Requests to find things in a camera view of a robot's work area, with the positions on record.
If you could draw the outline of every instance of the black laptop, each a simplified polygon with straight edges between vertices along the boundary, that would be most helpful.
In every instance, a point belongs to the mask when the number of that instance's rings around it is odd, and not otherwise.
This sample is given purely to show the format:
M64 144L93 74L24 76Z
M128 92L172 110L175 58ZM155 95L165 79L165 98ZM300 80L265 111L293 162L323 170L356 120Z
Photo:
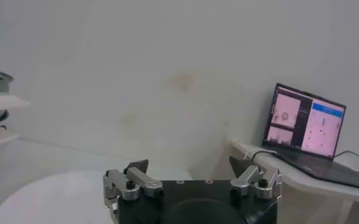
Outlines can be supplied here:
M334 163L346 106L277 84L263 147L317 179L359 187L359 172Z

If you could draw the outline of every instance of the white floor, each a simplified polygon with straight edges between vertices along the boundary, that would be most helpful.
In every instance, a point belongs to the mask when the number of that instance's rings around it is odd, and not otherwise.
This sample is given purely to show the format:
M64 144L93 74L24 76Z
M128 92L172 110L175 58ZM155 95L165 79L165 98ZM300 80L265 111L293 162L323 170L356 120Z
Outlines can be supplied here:
M130 160L16 140L0 148L0 204L21 187L44 177L81 170L125 168ZM186 170L150 166L148 174L160 180L191 180Z

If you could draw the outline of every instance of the white round surface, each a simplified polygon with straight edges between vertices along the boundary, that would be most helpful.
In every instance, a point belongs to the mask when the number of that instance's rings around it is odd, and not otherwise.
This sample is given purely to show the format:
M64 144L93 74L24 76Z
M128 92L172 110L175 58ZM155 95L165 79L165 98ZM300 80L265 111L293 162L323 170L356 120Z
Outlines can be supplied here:
M103 173L63 173L31 183L0 206L0 224L112 224Z

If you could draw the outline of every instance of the white table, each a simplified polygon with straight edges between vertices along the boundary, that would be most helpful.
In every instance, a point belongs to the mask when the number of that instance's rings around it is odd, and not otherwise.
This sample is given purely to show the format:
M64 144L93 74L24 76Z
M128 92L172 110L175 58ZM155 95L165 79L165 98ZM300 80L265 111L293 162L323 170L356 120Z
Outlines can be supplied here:
M109 169L121 170L130 162L97 153L15 140L0 149L0 205L18 189L44 177L68 172L104 173ZM153 165L148 167L148 174L160 180L192 180L186 170Z
M244 157L244 155L249 152L248 158L252 158L255 152L261 150L261 148L257 146L243 144L238 141L231 140L229 143L236 149L236 156ZM352 213L359 212L359 188L315 179L268 153L257 154L254 158L254 162L265 169L270 167L278 168L283 175L283 182L300 191L343 199L337 224L357 223L351 221L354 219L351 216ZM329 212L330 209L332 209L330 208L330 204L325 202L318 208L307 223L321 223L320 219L322 215L325 212Z

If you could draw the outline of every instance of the screen display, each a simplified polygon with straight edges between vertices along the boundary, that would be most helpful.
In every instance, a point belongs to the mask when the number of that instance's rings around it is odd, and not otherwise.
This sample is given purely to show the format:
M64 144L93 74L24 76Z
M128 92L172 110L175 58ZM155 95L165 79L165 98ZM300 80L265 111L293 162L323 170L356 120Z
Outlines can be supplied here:
M264 142L333 158L345 108L278 85Z

